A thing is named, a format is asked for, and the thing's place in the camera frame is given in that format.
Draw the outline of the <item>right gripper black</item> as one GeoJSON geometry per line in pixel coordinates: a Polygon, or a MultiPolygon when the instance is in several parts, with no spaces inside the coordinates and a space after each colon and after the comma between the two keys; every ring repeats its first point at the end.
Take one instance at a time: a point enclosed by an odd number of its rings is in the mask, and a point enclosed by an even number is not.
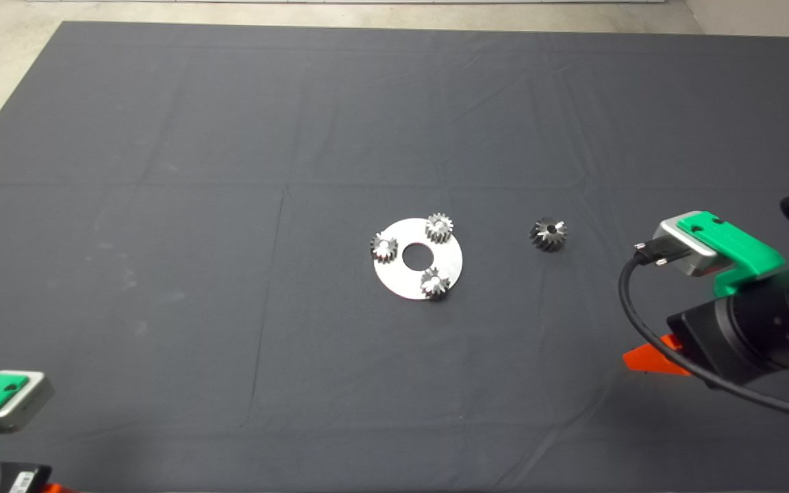
{"type": "MultiPolygon", "coordinates": [[[[661,343],[737,384],[789,370],[789,270],[667,318],[661,343]]],[[[630,371],[689,377],[652,344],[624,353],[630,371]]]]}

